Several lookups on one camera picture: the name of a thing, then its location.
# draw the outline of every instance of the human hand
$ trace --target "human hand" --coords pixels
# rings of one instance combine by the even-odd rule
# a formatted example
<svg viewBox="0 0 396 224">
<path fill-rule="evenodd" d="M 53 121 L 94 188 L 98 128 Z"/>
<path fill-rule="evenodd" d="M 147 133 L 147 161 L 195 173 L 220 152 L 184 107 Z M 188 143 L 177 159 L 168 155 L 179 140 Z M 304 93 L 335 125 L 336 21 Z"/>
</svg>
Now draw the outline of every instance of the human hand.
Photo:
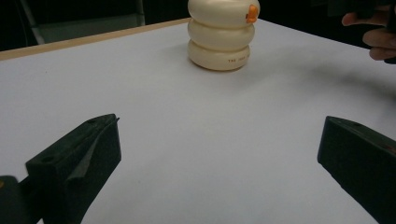
<svg viewBox="0 0 396 224">
<path fill-rule="evenodd" d="M 389 18 L 389 6 L 377 7 L 370 19 L 358 19 L 356 13 L 347 13 L 342 23 L 345 26 L 356 24 L 374 24 L 386 26 Z M 374 60 L 385 60 L 396 57 L 396 34 L 390 33 L 385 27 L 368 31 L 363 35 L 363 42 L 371 46 L 370 57 Z"/>
</svg>

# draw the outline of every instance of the stacked white rings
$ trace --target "stacked white rings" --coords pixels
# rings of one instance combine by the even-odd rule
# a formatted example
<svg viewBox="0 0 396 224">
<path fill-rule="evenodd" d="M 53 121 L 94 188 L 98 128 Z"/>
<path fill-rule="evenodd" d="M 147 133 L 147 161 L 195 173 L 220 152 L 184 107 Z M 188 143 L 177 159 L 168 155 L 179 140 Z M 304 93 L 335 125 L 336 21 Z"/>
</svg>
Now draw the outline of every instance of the stacked white rings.
<svg viewBox="0 0 396 224">
<path fill-rule="evenodd" d="M 258 0 L 189 0 L 190 59 L 207 69 L 233 70 L 250 56 Z"/>
</svg>

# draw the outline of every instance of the dark background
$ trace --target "dark background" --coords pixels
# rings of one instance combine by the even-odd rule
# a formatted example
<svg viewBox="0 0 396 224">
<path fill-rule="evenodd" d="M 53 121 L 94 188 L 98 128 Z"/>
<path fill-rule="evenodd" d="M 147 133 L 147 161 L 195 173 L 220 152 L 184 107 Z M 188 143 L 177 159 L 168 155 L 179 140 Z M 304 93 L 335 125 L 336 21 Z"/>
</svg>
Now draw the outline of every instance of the dark background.
<svg viewBox="0 0 396 224">
<path fill-rule="evenodd" d="M 343 27 L 341 17 L 328 17 L 327 6 L 311 0 L 259 0 L 260 19 L 367 48 L 362 35 L 370 25 Z M 136 13 L 133 0 L 27 0 L 36 23 L 75 21 Z M 143 0 L 146 24 L 189 17 L 188 0 Z M 0 1 L 0 50 L 36 45 L 20 0 Z"/>
</svg>

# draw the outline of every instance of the white table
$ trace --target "white table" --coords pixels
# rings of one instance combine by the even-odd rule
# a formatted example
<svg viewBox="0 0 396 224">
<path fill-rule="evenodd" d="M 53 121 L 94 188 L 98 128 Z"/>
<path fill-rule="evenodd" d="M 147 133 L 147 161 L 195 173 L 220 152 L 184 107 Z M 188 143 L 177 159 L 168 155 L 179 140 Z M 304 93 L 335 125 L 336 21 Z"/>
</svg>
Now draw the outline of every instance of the white table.
<svg viewBox="0 0 396 224">
<path fill-rule="evenodd" d="M 373 224 L 317 162 L 326 116 L 396 137 L 396 66 L 266 21 L 231 73 L 187 24 L 0 62 L 0 175 L 83 121 L 120 117 L 122 161 L 83 223 Z"/>
</svg>

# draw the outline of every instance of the wooden table edge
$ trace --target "wooden table edge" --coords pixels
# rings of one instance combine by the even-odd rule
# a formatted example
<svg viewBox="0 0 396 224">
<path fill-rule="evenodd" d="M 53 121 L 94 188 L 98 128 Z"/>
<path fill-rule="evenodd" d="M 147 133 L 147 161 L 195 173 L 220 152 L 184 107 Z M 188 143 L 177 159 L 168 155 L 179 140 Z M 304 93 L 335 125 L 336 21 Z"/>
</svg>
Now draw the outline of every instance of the wooden table edge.
<svg viewBox="0 0 396 224">
<path fill-rule="evenodd" d="M 44 45 L 37 45 L 37 46 L 32 46 L 32 47 L 27 47 L 27 48 L 22 48 L 22 49 L 11 49 L 11 50 L 0 51 L 0 61 L 14 59 L 14 58 L 20 58 L 20 57 L 43 53 L 43 52 L 48 52 L 48 51 L 52 51 L 52 50 L 56 50 L 56 49 L 67 49 L 67 48 L 71 48 L 71 47 L 75 47 L 75 46 L 91 44 L 94 42 L 118 38 L 118 37 L 122 37 L 122 36 L 126 36 L 126 35 L 135 35 L 135 34 L 147 32 L 147 31 L 161 29 L 161 28 L 168 27 L 168 26 L 179 25 L 179 24 L 188 22 L 189 19 L 190 18 L 185 18 L 185 19 L 176 20 L 176 21 L 160 22 L 160 23 L 155 23 L 155 24 L 151 24 L 151 25 L 139 26 L 139 27 L 135 27 L 135 28 L 119 30 L 119 31 L 104 33 L 104 34 L 99 34 L 99 35 L 90 35 L 90 36 L 85 36 L 85 37 L 81 37 L 81 38 L 64 40 L 64 41 L 59 41 L 59 42 L 54 42 L 54 43 L 48 43 L 48 44 L 44 44 Z"/>
</svg>

